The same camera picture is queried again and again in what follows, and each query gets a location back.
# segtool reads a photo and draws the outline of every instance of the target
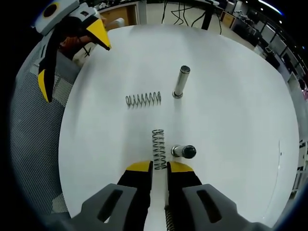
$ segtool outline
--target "cylindrical metal part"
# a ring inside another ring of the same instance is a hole
[[[174,98],[179,99],[183,96],[183,90],[190,71],[191,69],[188,66],[181,66],[178,81],[172,93]]]
[[[196,151],[195,147],[193,147],[192,145],[186,145],[186,146],[175,145],[171,149],[171,154],[174,157],[181,157],[182,156],[186,159],[192,159],[197,154],[197,151]]]

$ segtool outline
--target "floor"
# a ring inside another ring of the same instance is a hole
[[[165,24],[174,24],[177,21],[177,17],[175,17],[171,11],[178,10],[179,6],[177,3],[168,3],[165,11]],[[164,11],[164,5],[161,4],[147,4],[147,21],[148,24],[160,24],[163,16]],[[187,23],[189,26],[196,20],[198,17],[200,17],[203,14],[203,10],[197,9],[197,8],[191,8],[185,11],[185,18],[187,20]],[[201,28],[203,22],[203,17],[198,20],[193,27]],[[212,16],[212,20],[209,26],[209,31],[213,33],[220,33],[220,27],[219,27],[219,19],[216,15]],[[242,39],[240,36],[235,34],[232,30],[224,26],[224,24],[221,23],[221,34],[227,38],[230,38],[234,41],[237,41],[247,48],[253,50],[255,47],[252,46],[249,42]]]

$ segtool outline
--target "wooden cabinet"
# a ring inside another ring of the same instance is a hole
[[[135,5],[130,5],[130,6],[120,6],[118,8],[112,9],[112,10],[107,10],[105,12],[100,13],[101,16],[107,19],[106,25],[118,18],[123,18],[125,21],[125,26],[131,26],[131,25],[136,25],[137,24],[137,19],[136,19],[136,6]],[[112,26],[107,26],[107,30],[111,30],[114,28],[117,28],[118,26],[112,25]]]
[[[235,20],[235,17],[233,17],[231,14],[227,13],[227,12],[223,12],[221,14],[220,20],[222,21],[222,23],[224,25],[226,25],[228,28],[232,27],[232,24]]]

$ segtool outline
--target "robotic arm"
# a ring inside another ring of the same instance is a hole
[[[63,34],[87,35],[94,43],[111,49],[111,44],[96,9],[78,0],[56,0],[35,22],[41,41],[38,85],[47,102],[52,101],[57,50]]]
[[[150,206],[153,162],[129,166],[117,184],[109,184],[85,201],[81,212],[57,224],[71,231],[142,231]],[[237,213],[236,204],[209,184],[202,185],[193,169],[167,163],[168,231],[269,231]]]

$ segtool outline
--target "ceiling light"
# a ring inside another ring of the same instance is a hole
[[[262,4],[266,5],[266,6],[270,7],[272,10],[276,11],[276,12],[279,13],[280,15],[283,15],[282,12],[280,12],[279,10],[277,10],[277,9],[276,9],[275,7],[273,7],[272,5],[269,5],[267,2],[262,1],[262,0],[258,0],[258,1],[261,2]]]

